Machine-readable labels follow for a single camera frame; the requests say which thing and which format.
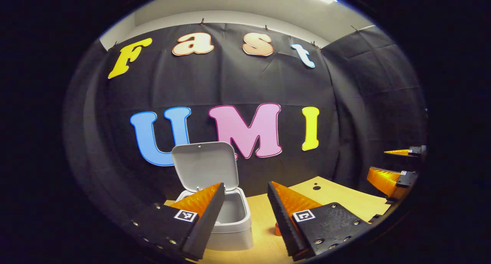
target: orange letter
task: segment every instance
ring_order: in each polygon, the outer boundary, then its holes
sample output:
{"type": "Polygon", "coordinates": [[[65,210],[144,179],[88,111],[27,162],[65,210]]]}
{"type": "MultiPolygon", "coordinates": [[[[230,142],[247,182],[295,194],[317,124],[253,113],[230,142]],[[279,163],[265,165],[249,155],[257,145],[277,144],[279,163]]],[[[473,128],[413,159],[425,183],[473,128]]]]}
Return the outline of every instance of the orange letter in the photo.
{"type": "Polygon", "coordinates": [[[177,42],[180,43],[172,49],[172,54],[176,56],[184,56],[191,53],[206,54],[214,49],[212,37],[207,33],[187,34],[177,39],[177,42]]]}
{"type": "Polygon", "coordinates": [[[242,49],[249,55],[270,56],[273,53],[273,47],[270,36],[266,34],[249,33],[244,36],[244,44],[242,49]]]}
{"type": "Polygon", "coordinates": [[[129,66],[126,65],[128,59],[130,59],[130,62],[136,60],[142,51],[142,46],[149,46],[151,43],[152,39],[146,38],[145,40],[140,40],[139,42],[135,42],[121,48],[121,54],[119,54],[119,58],[107,78],[111,79],[128,71],[129,66]]]}

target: orange ribbed pad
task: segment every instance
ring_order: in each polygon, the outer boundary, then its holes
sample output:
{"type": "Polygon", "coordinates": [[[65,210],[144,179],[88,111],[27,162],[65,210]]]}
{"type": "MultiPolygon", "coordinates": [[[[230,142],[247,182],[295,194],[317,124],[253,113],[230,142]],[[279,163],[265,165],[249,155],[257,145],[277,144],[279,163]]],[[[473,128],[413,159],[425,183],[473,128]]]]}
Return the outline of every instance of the orange ribbed pad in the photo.
{"type": "Polygon", "coordinates": [[[370,167],[367,180],[390,198],[400,199],[405,189],[396,186],[399,177],[400,173],[370,167]]]}
{"type": "Polygon", "coordinates": [[[406,150],[393,150],[393,151],[385,151],[386,154],[394,154],[394,155],[409,155],[409,149],[406,150]]]}
{"type": "Polygon", "coordinates": [[[191,196],[187,196],[184,199],[175,202],[170,205],[172,208],[178,208],[180,210],[187,210],[196,212],[199,215],[199,218],[203,216],[206,208],[208,207],[210,201],[212,200],[216,190],[220,186],[220,182],[207,187],[201,191],[192,194],[191,196]]]}
{"type": "Polygon", "coordinates": [[[318,208],[319,206],[322,206],[320,203],[317,203],[316,201],[309,199],[306,196],[303,196],[302,194],[293,191],[286,186],[273,181],[271,183],[278,192],[281,203],[285,207],[286,212],[288,213],[288,216],[290,217],[295,228],[297,226],[295,225],[295,222],[292,218],[294,212],[309,210],[311,208],[318,208]]]}

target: white storage box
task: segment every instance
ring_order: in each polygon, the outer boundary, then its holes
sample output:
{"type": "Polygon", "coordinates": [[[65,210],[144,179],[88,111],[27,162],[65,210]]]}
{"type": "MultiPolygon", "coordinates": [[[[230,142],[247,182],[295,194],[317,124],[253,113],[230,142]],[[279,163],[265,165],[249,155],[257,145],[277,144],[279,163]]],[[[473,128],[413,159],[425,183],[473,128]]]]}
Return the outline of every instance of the white storage box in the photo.
{"type": "Polygon", "coordinates": [[[172,159],[184,190],[176,201],[218,182],[225,200],[206,247],[217,251],[249,250],[254,246],[249,205],[238,187],[234,148],[226,142],[178,145],[172,159]]]}

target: decorative letter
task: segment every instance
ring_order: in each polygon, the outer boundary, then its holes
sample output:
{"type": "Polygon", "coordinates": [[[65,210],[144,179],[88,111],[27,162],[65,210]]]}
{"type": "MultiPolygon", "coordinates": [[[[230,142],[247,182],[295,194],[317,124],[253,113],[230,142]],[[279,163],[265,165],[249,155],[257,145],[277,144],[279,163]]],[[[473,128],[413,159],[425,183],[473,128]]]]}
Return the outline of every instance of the decorative letter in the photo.
{"type": "Polygon", "coordinates": [[[309,54],[307,50],[305,50],[300,44],[292,44],[292,48],[297,50],[300,59],[306,66],[308,66],[309,68],[315,68],[314,62],[311,61],[307,56],[309,54]]]}
{"type": "Polygon", "coordinates": [[[249,55],[270,56],[273,53],[273,47],[270,36],[259,33],[249,33],[244,36],[245,44],[242,44],[242,49],[249,55]]]}
{"type": "Polygon", "coordinates": [[[316,107],[306,107],[302,109],[305,116],[305,142],[302,144],[302,150],[312,150],[319,146],[317,140],[317,116],[319,109],[316,107]]]}
{"type": "Polygon", "coordinates": [[[218,141],[232,144],[232,140],[244,158],[252,155],[259,139],[258,157],[270,157],[281,153],[278,143],[278,114],[281,107],[274,103],[259,105],[249,127],[234,106],[211,108],[208,115],[215,119],[218,141]]]}
{"type": "Polygon", "coordinates": [[[139,42],[132,43],[130,45],[127,45],[123,48],[121,48],[121,54],[119,54],[119,58],[116,61],[116,64],[114,65],[114,68],[112,71],[109,73],[109,76],[107,77],[108,79],[111,79],[113,77],[116,77],[118,75],[121,75],[128,71],[129,66],[126,65],[128,62],[128,59],[130,59],[130,62],[134,61],[137,59],[138,55],[142,51],[141,46],[149,46],[152,43],[151,38],[146,38],[145,40],[140,40],[139,42]]]}
{"type": "Polygon", "coordinates": [[[172,54],[176,56],[184,56],[191,53],[206,54],[214,49],[212,37],[207,33],[187,34],[177,39],[177,42],[180,43],[172,49],[172,54]]]}
{"type": "MultiPolygon", "coordinates": [[[[191,109],[186,107],[170,108],[163,116],[170,120],[174,145],[189,144],[188,127],[186,118],[191,114],[191,109]]],[[[135,127],[138,149],[146,161],[158,166],[172,166],[171,152],[161,152],[155,143],[153,122],[157,120],[155,112],[139,112],[130,118],[130,123],[135,127]]]]}

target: blue letter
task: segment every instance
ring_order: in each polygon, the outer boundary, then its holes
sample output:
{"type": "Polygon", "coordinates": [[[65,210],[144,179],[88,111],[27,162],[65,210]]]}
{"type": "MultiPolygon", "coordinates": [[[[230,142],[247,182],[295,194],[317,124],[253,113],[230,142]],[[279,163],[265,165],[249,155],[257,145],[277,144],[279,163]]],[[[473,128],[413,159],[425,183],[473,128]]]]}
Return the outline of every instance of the blue letter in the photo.
{"type": "MultiPolygon", "coordinates": [[[[191,109],[175,107],[166,110],[163,116],[170,120],[174,145],[189,144],[188,127],[186,118],[191,115],[191,109]]],[[[155,143],[153,122],[157,120],[155,112],[139,112],[130,118],[130,123],[135,127],[138,149],[146,161],[158,166],[172,166],[171,153],[161,152],[155,143]]]]}
{"type": "Polygon", "coordinates": [[[308,59],[308,51],[305,50],[300,44],[292,44],[292,48],[297,50],[300,59],[305,63],[309,68],[315,68],[315,63],[308,59]]]}

